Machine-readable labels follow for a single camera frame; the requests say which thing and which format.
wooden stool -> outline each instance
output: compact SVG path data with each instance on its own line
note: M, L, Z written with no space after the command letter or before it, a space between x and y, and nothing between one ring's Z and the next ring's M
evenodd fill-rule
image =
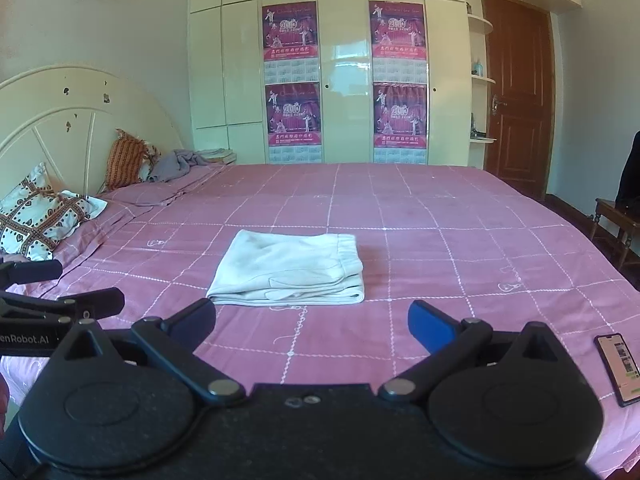
M626 240L624 241L624 245L622 247L622 254L620 254L620 259L618 261L618 265L616 266L617 270L622 269L622 265L625 263L626 256L629 254L629 247L631 247L631 242L634 239L634 235L636 231L640 230L640 218L633 218L626 209L616 208L616 203L611 200L604 200L603 198L596 199L596 215L593 218L593 227L591 228L591 235L589 236L589 240L593 242L593 237L596 234L596 230L598 229L598 224L600 222L600 216L604 216L611 220L615 225L619 227L618 229L618 241L622 244L622 238L626 233Z

cream headboard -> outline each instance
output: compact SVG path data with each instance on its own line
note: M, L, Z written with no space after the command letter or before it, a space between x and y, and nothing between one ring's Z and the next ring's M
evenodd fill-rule
M182 147L158 102L126 79L49 66L0 84L0 198L39 162L57 188L95 194L121 128L166 153Z

brown wooden door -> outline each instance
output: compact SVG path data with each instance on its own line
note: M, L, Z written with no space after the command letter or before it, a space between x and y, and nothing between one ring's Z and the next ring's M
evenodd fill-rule
M482 0L489 85L486 170L524 195L544 197L554 124L554 57L548 12Z

smartphone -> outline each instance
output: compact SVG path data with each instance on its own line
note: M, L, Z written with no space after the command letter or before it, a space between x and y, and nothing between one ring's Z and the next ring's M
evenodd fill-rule
M618 404L624 408L640 400L640 372L621 334L599 335L594 339L613 384Z

striped orange pillow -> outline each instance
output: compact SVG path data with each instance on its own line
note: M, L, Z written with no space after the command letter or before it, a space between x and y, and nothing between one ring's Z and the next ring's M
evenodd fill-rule
M117 132L118 139L111 147L104 177L104 185L109 191L140 181L138 173L146 153L144 140L136 139L123 130Z

